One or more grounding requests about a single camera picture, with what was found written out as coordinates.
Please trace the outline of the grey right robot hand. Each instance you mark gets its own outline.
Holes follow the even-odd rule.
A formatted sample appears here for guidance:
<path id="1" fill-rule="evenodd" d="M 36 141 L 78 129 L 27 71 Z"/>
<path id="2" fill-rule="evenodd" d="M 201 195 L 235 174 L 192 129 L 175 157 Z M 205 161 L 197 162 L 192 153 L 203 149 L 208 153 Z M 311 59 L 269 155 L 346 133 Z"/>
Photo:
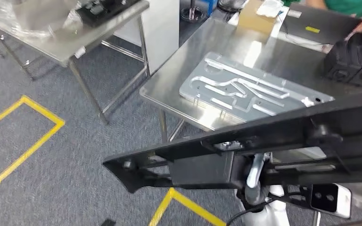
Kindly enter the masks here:
<path id="1" fill-rule="evenodd" d="M 265 202 L 268 189 L 261 186 L 259 178 L 268 153 L 246 154 L 251 145 L 241 141 L 227 141 L 214 145 L 220 152 L 215 161 L 214 183 L 217 189 L 234 189 L 241 211 L 257 207 L 253 212 L 261 211 L 259 207 Z"/>

